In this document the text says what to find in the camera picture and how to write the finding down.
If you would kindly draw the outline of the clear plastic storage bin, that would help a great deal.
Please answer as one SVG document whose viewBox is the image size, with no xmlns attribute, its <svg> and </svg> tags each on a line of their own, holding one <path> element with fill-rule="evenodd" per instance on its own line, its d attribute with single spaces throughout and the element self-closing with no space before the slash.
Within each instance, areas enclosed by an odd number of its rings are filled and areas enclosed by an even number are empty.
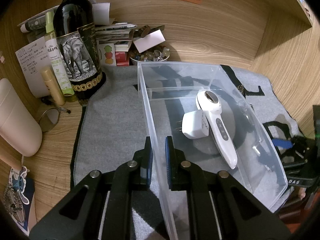
<svg viewBox="0 0 320 240">
<path fill-rule="evenodd" d="M 242 95 L 221 65 L 142 62 L 137 67 L 169 237 L 188 239 L 187 194 L 169 190 L 167 138 L 205 171 L 229 172 L 270 211 L 288 186 L 272 140 L 260 121 L 266 89 L 249 79 Z"/>
</svg>

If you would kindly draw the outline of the white power adapter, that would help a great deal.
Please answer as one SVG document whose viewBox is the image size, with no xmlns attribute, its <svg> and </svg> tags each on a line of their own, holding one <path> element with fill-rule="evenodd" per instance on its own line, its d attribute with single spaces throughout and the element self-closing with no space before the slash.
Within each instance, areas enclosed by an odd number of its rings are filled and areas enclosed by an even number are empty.
<svg viewBox="0 0 320 240">
<path fill-rule="evenodd" d="M 203 110 L 184 113 L 181 128 L 178 130 L 191 140 L 208 137 L 209 124 Z"/>
</svg>

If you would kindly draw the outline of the white handheld massager device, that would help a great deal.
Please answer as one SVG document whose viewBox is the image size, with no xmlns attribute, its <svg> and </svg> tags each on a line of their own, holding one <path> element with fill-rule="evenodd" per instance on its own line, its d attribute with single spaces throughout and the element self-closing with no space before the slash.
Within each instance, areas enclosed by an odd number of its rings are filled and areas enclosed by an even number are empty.
<svg viewBox="0 0 320 240">
<path fill-rule="evenodd" d="M 221 116 L 222 105 L 219 97 L 211 90 L 200 90 L 196 96 L 196 105 L 207 118 L 220 154 L 228 166 L 235 169 L 238 156 Z"/>
</svg>

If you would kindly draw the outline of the grey mat with black letters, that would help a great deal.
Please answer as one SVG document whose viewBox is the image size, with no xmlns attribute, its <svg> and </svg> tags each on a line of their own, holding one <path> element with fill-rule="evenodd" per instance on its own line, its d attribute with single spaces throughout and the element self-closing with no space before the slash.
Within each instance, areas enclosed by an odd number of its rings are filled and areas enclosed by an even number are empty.
<svg viewBox="0 0 320 240">
<path fill-rule="evenodd" d="M 269 79 L 225 65 L 170 62 L 139 68 L 108 68 L 107 82 L 89 100 L 78 130 L 71 182 L 92 170 L 110 172 L 129 160 L 150 137 L 154 166 L 149 191 L 133 195 L 133 239 L 188 239 L 186 193 L 168 188 L 165 139 L 203 170 L 229 170 L 270 211 L 281 208 L 293 187 L 281 167 L 282 149 L 272 139 L 289 140 L 300 131 L 273 92 Z M 190 140 L 181 132 L 185 113 L 196 110 L 200 90 L 214 91 L 222 119 L 237 151 L 230 169 L 212 135 Z M 158 228 L 164 223 L 164 229 Z"/>
</svg>

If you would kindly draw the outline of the sticker card with metal ornament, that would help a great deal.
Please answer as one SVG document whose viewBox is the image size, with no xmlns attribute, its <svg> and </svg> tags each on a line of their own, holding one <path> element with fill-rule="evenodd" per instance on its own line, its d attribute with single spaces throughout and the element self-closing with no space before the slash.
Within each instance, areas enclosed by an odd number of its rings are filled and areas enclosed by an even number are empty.
<svg viewBox="0 0 320 240">
<path fill-rule="evenodd" d="M 3 196 L 5 209 L 26 236 L 37 223 L 35 184 L 28 172 L 25 166 L 20 171 L 11 168 Z"/>
</svg>

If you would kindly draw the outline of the small round mirror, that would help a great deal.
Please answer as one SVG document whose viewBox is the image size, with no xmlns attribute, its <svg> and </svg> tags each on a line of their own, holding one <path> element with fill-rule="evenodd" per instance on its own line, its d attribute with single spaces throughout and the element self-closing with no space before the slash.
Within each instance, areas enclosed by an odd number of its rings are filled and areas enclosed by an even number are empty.
<svg viewBox="0 0 320 240">
<path fill-rule="evenodd" d="M 51 131 L 59 122 L 60 111 L 52 107 L 44 111 L 39 119 L 39 126 L 43 133 Z"/>
</svg>

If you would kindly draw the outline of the pink thermos bottle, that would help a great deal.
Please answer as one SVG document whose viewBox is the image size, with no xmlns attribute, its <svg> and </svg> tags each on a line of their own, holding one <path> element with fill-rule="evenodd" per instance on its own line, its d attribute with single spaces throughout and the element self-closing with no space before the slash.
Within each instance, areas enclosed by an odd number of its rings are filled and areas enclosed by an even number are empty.
<svg viewBox="0 0 320 240">
<path fill-rule="evenodd" d="M 6 78 L 1 79 L 1 137 L 25 157 L 35 155 L 42 130 Z"/>
</svg>

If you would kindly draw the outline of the wooden shelf board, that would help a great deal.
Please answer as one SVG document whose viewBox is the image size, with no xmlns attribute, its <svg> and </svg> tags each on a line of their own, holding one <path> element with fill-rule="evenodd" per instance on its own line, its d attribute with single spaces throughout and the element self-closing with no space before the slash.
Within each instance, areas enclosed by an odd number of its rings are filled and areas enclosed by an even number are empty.
<svg viewBox="0 0 320 240">
<path fill-rule="evenodd" d="M 296 16 L 296 18 L 300 19 L 301 21 L 306 23 L 310 28 L 312 28 L 314 15 L 307 2 L 305 0 L 291 0 L 290 3 L 290 14 Z"/>
</svg>

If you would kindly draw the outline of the yellow lip balm tube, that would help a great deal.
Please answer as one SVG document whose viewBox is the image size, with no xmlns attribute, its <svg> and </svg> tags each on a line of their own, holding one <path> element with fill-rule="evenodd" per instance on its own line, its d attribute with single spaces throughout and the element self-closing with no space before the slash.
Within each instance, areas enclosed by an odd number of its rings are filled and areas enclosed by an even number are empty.
<svg viewBox="0 0 320 240">
<path fill-rule="evenodd" d="M 45 66 L 41 69 L 41 76 L 44 80 L 45 85 L 50 91 L 50 94 L 55 101 L 56 104 L 59 106 L 63 106 L 65 104 L 65 98 L 63 93 L 60 89 L 59 84 L 55 78 L 55 75 L 52 71 L 51 66 Z"/>
</svg>

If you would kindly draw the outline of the white bowl of pebbles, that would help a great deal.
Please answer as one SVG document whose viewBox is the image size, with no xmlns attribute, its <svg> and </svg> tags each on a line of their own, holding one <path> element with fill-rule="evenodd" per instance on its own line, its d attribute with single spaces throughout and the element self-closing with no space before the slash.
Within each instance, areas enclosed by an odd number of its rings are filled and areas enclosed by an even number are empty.
<svg viewBox="0 0 320 240">
<path fill-rule="evenodd" d="M 142 53 L 139 53 L 136 49 L 130 49 L 128 52 L 130 62 L 133 65 L 137 65 L 139 62 L 162 62 L 167 61 L 170 57 L 170 49 L 166 46 L 154 46 Z"/>
</svg>

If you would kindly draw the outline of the green white spray bottle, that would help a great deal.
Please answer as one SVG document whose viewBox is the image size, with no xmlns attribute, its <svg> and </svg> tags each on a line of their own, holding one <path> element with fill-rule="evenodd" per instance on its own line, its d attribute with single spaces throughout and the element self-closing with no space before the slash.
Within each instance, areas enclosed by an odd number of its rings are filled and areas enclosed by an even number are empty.
<svg viewBox="0 0 320 240">
<path fill-rule="evenodd" d="M 59 84 L 63 95 L 69 97 L 74 95 L 74 90 L 72 89 L 72 85 L 61 59 L 60 49 L 56 39 L 56 32 L 53 26 L 53 17 L 54 12 L 52 10 L 48 11 L 45 15 L 46 35 L 44 39 L 57 83 Z"/>
</svg>

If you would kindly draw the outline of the handwritten paper note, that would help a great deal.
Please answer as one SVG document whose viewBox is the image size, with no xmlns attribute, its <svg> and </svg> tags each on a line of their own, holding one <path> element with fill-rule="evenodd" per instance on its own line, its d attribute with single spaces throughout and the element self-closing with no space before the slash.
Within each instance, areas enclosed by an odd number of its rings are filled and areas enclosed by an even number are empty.
<svg viewBox="0 0 320 240">
<path fill-rule="evenodd" d="M 50 65 L 50 59 L 44 37 L 22 47 L 15 52 L 27 85 L 35 98 L 49 96 L 50 92 L 44 83 L 41 69 Z"/>
</svg>

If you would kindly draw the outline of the dark wine bottle elephant label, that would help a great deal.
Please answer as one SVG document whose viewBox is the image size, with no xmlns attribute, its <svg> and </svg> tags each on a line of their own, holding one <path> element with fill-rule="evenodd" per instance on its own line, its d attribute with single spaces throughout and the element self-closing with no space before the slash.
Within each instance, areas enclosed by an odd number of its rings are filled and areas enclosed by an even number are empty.
<svg viewBox="0 0 320 240">
<path fill-rule="evenodd" d="M 72 89 L 80 104 L 86 105 L 106 81 L 100 66 L 92 4 L 89 0 L 62 0 L 53 25 Z"/>
</svg>

